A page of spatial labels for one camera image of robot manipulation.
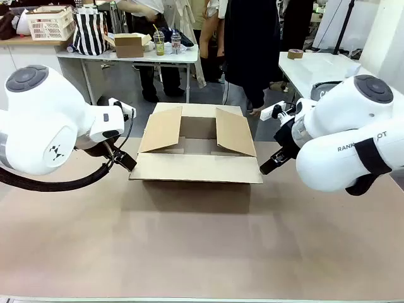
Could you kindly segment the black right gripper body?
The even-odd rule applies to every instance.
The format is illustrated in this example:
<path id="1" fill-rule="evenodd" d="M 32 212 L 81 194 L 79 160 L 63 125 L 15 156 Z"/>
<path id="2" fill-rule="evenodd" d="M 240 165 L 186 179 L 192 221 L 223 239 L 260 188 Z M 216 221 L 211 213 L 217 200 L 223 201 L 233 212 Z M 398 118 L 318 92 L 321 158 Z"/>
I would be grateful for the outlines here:
<path id="1" fill-rule="evenodd" d="M 295 123 L 295 118 L 291 118 L 288 122 L 283 124 L 281 128 L 275 133 L 274 139 L 281 146 L 272 159 L 277 165 L 283 165 L 290 159 L 296 159 L 300 147 L 295 143 L 292 137 L 292 126 Z"/>

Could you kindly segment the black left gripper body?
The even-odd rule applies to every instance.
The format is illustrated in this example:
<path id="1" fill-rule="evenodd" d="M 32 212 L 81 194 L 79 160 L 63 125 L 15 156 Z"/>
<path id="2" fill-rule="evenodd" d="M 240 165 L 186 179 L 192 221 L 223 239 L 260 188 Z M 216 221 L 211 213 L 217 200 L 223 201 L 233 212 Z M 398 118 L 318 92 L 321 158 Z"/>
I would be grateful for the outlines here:
<path id="1" fill-rule="evenodd" d="M 127 160 L 127 153 L 115 145 L 119 135 L 106 139 L 103 142 L 95 143 L 88 138 L 81 136 L 78 138 L 75 150 L 83 150 L 91 157 L 104 157 L 114 160 L 116 163 L 124 164 Z"/>

